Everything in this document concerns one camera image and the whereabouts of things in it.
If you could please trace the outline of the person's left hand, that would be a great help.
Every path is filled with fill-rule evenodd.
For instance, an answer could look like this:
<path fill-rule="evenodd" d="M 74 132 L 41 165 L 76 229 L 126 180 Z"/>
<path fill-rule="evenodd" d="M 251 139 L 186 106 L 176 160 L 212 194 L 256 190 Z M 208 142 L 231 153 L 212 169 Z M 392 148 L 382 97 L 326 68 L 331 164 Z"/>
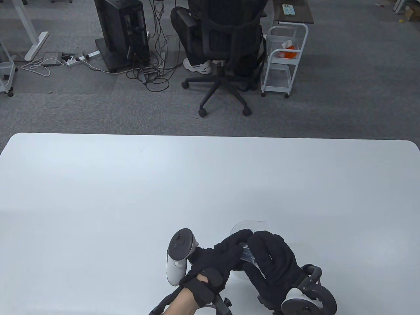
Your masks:
<path fill-rule="evenodd" d="M 199 308 L 212 303 L 225 289 L 230 272 L 240 270 L 243 266 L 242 243 L 247 243 L 252 234 L 252 230 L 240 230 L 214 248 L 197 247 L 190 256 L 191 269 L 179 284 L 191 291 Z"/>

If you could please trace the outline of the person's right hand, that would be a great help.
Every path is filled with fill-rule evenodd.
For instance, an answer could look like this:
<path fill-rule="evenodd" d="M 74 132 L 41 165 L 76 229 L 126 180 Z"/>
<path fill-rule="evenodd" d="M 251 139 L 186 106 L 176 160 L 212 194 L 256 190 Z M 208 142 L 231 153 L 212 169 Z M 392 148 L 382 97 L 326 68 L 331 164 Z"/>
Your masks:
<path fill-rule="evenodd" d="M 279 311 L 289 290 L 299 285 L 306 273 L 281 236 L 257 231 L 247 243 L 258 267 L 244 262 L 243 271 L 269 309 Z"/>

